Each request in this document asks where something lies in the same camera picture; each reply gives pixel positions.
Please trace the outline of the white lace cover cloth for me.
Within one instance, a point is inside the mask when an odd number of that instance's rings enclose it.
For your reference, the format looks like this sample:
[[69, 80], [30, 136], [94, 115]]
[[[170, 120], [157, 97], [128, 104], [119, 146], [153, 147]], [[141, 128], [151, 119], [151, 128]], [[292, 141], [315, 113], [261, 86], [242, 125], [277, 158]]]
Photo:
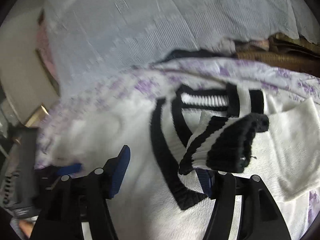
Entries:
[[284, 33], [319, 42], [303, 0], [46, 0], [44, 15], [63, 98], [174, 49], [212, 49], [223, 38]]

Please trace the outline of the black device on floor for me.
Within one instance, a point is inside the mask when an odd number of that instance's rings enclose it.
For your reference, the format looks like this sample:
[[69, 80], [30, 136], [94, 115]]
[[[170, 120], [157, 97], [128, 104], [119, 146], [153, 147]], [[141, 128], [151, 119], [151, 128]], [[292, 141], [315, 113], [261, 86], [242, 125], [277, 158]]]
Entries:
[[39, 194], [34, 170], [37, 130], [20, 130], [1, 170], [1, 207], [19, 219], [40, 213], [34, 204]]

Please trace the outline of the black garment under lace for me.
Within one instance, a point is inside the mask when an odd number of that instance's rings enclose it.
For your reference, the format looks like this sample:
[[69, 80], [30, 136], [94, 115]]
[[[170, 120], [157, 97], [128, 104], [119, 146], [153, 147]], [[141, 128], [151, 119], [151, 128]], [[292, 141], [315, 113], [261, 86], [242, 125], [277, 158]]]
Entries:
[[193, 51], [175, 49], [171, 51], [168, 55], [166, 55], [162, 60], [157, 61], [157, 63], [169, 62], [175, 59], [186, 59], [186, 58], [202, 59], [202, 58], [211, 58], [211, 57], [223, 57], [223, 54], [215, 53], [205, 49], [193, 50]]

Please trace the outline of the purple floral bed sheet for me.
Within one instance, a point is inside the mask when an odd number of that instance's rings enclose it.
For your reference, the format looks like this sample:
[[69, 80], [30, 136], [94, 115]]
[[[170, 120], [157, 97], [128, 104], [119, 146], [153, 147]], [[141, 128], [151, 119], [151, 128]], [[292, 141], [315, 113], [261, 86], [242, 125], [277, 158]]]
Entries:
[[[105, 113], [113, 104], [135, 95], [156, 100], [176, 91], [181, 85], [200, 90], [223, 89], [227, 84], [262, 90], [280, 100], [302, 102], [311, 98], [319, 107], [318, 78], [261, 62], [227, 58], [182, 59], [134, 68], [102, 79], [93, 88], [59, 103], [50, 111], [37, 139], [35, 168], [55, 166], [48, 163], [48, 152], [55, 137], [75, 119], [87, 114]], [[319, 187], [309, 193], [308, 227], [318, 213]]]

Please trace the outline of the pink folded cloth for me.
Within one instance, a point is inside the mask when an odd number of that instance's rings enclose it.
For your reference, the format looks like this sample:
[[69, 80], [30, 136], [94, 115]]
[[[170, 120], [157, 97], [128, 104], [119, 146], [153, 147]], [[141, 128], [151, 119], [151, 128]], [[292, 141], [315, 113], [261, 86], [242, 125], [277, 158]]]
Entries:
[[237, 53], [245, 51], [269, 51], [270, 49], [269, 40], [234, 41], [234, 45]]

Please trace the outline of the white black-trimmed knit sweater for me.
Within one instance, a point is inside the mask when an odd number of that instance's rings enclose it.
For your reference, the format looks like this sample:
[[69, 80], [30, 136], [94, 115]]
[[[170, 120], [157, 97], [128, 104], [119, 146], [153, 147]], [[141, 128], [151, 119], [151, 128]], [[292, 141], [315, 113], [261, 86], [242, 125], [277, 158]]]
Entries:
[[138, 95], [73, 120], [54, 139], [50, 165], [80, 163], [81, 176], [116, 156], [131, 161], [110, 203], [120, 239], [201, 239], [214, 201], [200, 176], [258, 175], [292, 239], [308, 228], [309, 193], [319, 187], [319, 107], [227, 84], [169, 95]]

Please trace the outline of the pink floral pillow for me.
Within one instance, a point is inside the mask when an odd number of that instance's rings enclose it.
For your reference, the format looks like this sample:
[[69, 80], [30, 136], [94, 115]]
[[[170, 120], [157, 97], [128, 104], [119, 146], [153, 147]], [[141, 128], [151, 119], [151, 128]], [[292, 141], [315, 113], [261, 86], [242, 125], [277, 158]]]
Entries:
[[49, 45], [43, 9], [40, 11], [37, 18], [36, 53], [52, 86], [59, 87], [55, 64]]

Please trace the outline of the wooden bedside furniture edge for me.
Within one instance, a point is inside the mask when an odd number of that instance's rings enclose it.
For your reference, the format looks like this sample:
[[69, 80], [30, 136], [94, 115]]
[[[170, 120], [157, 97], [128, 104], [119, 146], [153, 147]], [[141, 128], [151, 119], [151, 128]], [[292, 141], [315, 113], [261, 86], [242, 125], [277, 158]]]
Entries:
[[40, 123], [49, 115], [48, 110], [44, 105], [40, 105], [25, 122], [25, 126], [30, 127], [39, 127]]

